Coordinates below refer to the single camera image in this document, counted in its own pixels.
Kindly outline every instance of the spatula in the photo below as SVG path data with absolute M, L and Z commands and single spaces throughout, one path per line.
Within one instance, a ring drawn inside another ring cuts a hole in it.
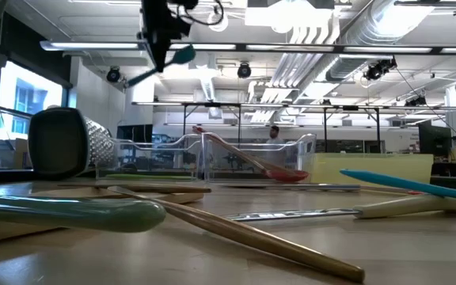
M 425 192 L 437 196 L 445 196 L 456 198 L 456 189 L 441 187 L 432 184 L 421 183 L 418 181 L 407 180 L 399 177 L 393 177 L 390 175 L 373 173 L 365 170 L 350 170 L 342 169 L 342 174 L 369 183 L 375 183 L 390 187 L 404 188 L 409 190 L 415 190 Z

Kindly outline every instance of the metal utensil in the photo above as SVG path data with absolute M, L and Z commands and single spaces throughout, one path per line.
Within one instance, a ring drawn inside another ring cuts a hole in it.
M 420 195 L 405 197 L 403 199 L 396 199 L 383 203 L 354 206 L 352 209 L 254 212 L 225 215 L 224 218 L 237 222 L 304 219 L 338 215 L 354 215 L 358 219 L 374 219 L 428 211 L 448 211 L 456 213 L 456 199 L 442 198 L 433 195 Z
M 240 222 L 213 215 L 206 211 L 177 205 L 165 201 L 149 199 L 139 196 L 137 193 L 121 187 L 110 187 L 111 191 L 134 197 L 139 200 L 150 200 L 161 204 L 166 211 L 204 230 L 218 234 L 232 241 L 242 243 L 254 249 L 266 253 L 275 254 L 300 264 L 317 268 L 323 272 L 343 277 L 355 282 L 363 282 L 365 271 L 355 265 L 351 265 L 336 258 L 319 253 L 307 247 L 276 237 L 262 230 L 255 229 Z

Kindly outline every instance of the plastic bin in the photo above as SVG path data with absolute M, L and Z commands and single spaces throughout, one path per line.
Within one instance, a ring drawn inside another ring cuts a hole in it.
M 201 136 L 184 135 L 176 142 L 151 143 L 111 139 L 111 163 L 97 164 L 97 178 L 196 180 Z
M 203 170 L 203 173 L 199 173 L 199 177 L 203 176 L 209 182 L 227 182 L 233 179 L 264 182 L 274 181 L 266 177 L 254 164 L 228 151 L 225 147 L 211 139 L 209 135 L 221 139 L 215 133 L 202 134 L 202 159 L 199 161 L 201 165 L 197 169 L 199 171 Z M 285 144 L 228 144 L 273 164 L 284 166 L 287 169 L 307 171 L 312 174 L 316 135 L 303 135 L 300 139 Z

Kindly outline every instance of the camera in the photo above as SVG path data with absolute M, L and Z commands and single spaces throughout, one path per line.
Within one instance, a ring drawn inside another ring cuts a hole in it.
M 120 67 L 118 67 L 118 66 L 110 67 L 110 71 L 107 73 L 108 82 L 118 83 L 121 81 L 122 76 L 120 75 L 119 69 L 120 69 Z
M 240 67 L 238 67 L 237 75 L 242 79 L 251 76 L 251 67 L 249 67 L 249 63 L 241 63 Z

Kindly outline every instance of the green handle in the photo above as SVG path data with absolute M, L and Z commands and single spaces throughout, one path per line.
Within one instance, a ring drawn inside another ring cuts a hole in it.
M 151 201 L 0 196 L 0 222 L 137 233 L 165 216 L 163 206 Z

